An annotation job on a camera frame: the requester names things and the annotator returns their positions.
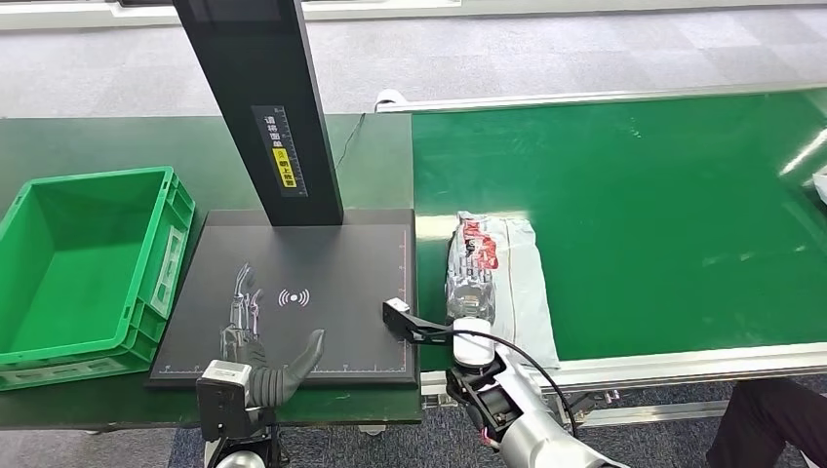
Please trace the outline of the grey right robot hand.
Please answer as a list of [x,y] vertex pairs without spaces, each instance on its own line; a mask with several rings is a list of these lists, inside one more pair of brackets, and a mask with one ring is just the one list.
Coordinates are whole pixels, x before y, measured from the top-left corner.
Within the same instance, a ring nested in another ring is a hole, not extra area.
[[447,314],[452,320],[495,321],[496,243],[481,223],[462,219],[449,241],[446,274]]

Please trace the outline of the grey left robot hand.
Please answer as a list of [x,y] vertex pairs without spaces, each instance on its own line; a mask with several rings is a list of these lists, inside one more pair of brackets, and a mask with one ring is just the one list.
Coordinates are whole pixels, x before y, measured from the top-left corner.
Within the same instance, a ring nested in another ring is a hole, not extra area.
[[220,357],[244,367],[251,407],[278,408],[293,396],[321,360],[326,331],[313,331],[305,350],[290,364],[280,368],[269,365],[259,332],[262,290],[252,291],[253,284],[254,269],[246,262],[237,272],[228,324],[220,332]]

